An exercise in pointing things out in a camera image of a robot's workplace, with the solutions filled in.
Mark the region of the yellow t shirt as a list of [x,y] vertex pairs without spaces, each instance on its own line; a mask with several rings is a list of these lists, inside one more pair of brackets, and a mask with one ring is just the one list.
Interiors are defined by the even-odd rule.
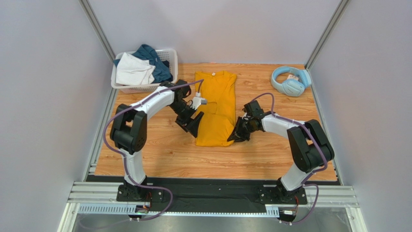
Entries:
[[236,124],[235,83],[237,75],[228,71],[195,72],[195,80],[206,105],[199,106],[197,112],[204,115],[199,124],[197,146],[230,146],[234,141],[228,138]]

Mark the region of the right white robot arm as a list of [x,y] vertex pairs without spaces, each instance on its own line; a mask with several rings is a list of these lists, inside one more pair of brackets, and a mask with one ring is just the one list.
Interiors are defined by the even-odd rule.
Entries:
[[250,140],[251,133],[263,131],[288,139],[293,165],[277,180],[275,199],[289,203],[299,195],[304,183],[316,172],[327,168],[335,152],[319,121],[296,121],[271,111],[265,112],[257,100],[244,105],[244,115],[237,119],[228,141]]

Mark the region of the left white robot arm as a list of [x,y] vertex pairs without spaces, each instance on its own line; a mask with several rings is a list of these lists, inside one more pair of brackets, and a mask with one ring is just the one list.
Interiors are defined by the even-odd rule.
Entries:
[[190,94],[190,83],[183,80],[176,83],[165,81],[141,101],[118,106],[115,116],[109,121],[112,125],[110,139],[123,158],[125,170],[124,182],[118,187],[117,201],[148,201],[153,193],[164,193],[161,187],[147,185],[142,155],[147,142],[147,125],[161,109],[170,107],[177,116],[175,122],[185,132],[197,137],[204,115],[198,108],[206,105],[207,99],[197,91],[191,100],[186,101]]

